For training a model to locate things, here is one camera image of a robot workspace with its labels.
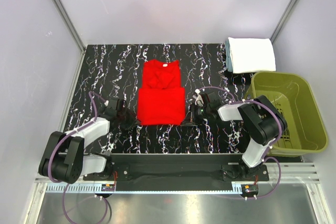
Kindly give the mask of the red t-shirt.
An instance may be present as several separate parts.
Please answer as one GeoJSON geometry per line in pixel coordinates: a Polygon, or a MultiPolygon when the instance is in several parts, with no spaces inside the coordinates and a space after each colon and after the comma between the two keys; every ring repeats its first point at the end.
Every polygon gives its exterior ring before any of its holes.
{"type": "Polygon", "coordinates": [[[180,125],[185,118],[185,88],[179,61],[144,63],[138,92],[137,118],[141,125],[180,125]]]}

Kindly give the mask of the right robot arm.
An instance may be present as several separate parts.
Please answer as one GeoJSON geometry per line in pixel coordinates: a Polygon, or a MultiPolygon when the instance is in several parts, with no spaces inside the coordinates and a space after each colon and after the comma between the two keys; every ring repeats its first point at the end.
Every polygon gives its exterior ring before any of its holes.
{"type": "Polygon", "coordinates": [[[194,99],[182,126],[196,126],[206,120],[242,121],[250,136],[249,144],[239,163],[222,171],[230,180],[254,179],[267,152],[287,129],[285,118],[265,95],[227,104],[214,92],[194,95],[194,99]]]}

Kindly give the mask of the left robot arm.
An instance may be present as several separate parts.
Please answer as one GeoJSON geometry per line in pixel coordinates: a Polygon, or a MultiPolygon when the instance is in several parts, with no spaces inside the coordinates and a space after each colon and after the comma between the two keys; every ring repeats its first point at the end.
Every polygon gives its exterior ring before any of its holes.
{"type": "Polygon", "coordinates": [[[88,145],[108,135],[114,127],[129,131],[140,121],[127,109],[102,109],[92,119],[68,132],[51,133],[42,155],[38,173],[54,183],[74,184],[80,177],[96,174],[103,180],[113,173],[113,161],[109,154],[85,154],[88,145]]]}

